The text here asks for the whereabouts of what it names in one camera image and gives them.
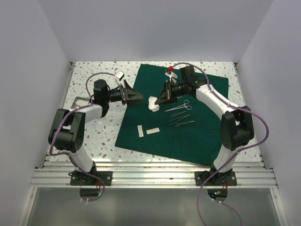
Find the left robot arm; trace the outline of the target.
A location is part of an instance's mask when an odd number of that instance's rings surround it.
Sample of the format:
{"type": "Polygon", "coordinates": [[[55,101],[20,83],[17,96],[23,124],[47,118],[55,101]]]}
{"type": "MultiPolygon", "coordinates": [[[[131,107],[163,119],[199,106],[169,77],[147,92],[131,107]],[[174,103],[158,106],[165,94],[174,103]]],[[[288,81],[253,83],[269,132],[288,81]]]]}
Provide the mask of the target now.
{"type": "Polygon", "coordinates": [[[83,147],[85,124],[105,117],[111,102],[134,106],[141,104],[143,98],[126,81],[114,89],[109,88],[105,80],[95,81],[92,99],[86,106],[73,110],[61,108],[56,111],[48,136],[49,154],[68,156],[76,171],[81,173],[82,181],[87,185],[94,184],[98,174],[95,162],[83,147]]]}

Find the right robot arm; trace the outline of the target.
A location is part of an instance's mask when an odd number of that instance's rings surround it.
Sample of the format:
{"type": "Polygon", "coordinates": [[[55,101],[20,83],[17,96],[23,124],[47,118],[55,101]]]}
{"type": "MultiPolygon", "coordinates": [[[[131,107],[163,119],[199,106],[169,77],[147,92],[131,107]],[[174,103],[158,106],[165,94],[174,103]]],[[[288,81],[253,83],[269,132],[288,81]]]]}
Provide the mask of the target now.
{"type": "Polygon", "coordinates": [[[210,83],[208,76],[200,79],[193,65],[180,68],[181,81],[169,67],[165,75],[168,80],[158,98],[149,99],[149,109],[156,111],[160,105],[177,101],[178,96],[190,95],[209,107],[220,119],[221,149],[213,162],[210,181],[220,185],[226,180],[226,173],[232,170],[238,149],[246,147],[254,138],[253,119],[247,106],[238,106],[220,94],[210,83]]]}

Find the white gauze pad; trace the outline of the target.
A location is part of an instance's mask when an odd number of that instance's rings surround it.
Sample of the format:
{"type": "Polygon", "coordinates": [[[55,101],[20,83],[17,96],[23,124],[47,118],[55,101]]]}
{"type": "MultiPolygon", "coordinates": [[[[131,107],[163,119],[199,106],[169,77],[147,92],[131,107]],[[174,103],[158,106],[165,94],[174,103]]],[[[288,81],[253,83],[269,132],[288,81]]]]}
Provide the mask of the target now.
{"type": "Polygon", "coordinates": [[[157,99],[158,99],[157,97],[153,97],[153,96],[150,96],[148,99],[149,101],[148,109],[151,110],[152,112],[156,112],[159,110],[159,105],[155,104],[157,99]]]}
{"type": "Polygon", "coordinates": [[[75,105],[78,106],[78,107],[83,107],[83,106],[86,106],[86,105],[90,105],[90,103],[86,100],[76,100],[75,101],[75,105]]]}

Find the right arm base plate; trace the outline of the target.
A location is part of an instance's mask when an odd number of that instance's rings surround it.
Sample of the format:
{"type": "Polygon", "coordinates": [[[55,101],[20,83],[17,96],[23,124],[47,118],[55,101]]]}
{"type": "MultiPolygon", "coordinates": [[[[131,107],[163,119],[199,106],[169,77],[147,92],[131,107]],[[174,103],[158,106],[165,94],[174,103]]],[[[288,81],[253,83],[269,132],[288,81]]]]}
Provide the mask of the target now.
{"type": "MultiPolygon", "coordinates": [[[[196,186],[201,186],[203,182],[211,175],[213,171],[196,171],[194,172],[196,186]]],[[[236,174],[230,170],[225,173],[217,173],[209,179],[205,186],[237,186],[236,174]]]]}

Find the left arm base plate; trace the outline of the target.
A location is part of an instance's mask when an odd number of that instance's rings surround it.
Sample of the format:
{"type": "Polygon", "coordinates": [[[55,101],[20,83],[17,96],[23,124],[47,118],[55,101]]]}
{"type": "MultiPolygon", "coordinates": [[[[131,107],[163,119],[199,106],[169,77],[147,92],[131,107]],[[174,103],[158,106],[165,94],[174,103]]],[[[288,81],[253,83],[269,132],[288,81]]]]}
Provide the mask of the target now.
{"type": "MultiPolygon", "coordinates": [[[[71,186],[95,186],[99,185],[99,180],[88,176],[83,172],[74,170],[69,172],[68,175],[71,177],[70,185],[71,186]]],[[[100,178],[105,186],[110,186],[112,181],[113,172],[112,171],[97,171],[95,174],[96,177],[100,178]]]]}

